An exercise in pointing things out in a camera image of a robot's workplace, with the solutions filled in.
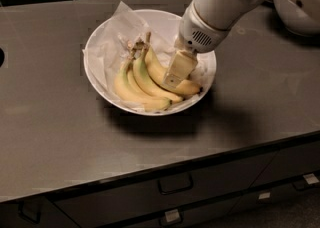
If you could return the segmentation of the white gripper with vent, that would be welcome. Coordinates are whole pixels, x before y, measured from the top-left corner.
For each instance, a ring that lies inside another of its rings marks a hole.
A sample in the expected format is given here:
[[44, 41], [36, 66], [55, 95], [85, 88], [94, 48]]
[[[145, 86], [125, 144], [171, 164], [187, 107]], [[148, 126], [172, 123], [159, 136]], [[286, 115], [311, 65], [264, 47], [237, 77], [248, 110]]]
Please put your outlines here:
[[196, 53], [208, 53], [227, 37], [228, 30], [219, 30], [207, 25], [191, 3], [182, 16], [175, 46], [178, 50], [171, 58], [163, 83], [176, 88], [198, 64]]

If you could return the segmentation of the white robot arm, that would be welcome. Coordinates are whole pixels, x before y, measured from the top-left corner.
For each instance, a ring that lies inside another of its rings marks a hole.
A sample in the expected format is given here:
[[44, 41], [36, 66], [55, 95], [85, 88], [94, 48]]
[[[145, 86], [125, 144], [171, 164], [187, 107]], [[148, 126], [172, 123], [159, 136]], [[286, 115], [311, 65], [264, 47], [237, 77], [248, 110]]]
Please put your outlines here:
[[[196, 56], [208, 53], [227, 37], [237, 21], [265, 0], [192, 0], [179, 24], [175, 46], [163, 83], [177, 87], [196, 67]], [[320, 19], [320, 0], [290, 0], [309, 17]]]

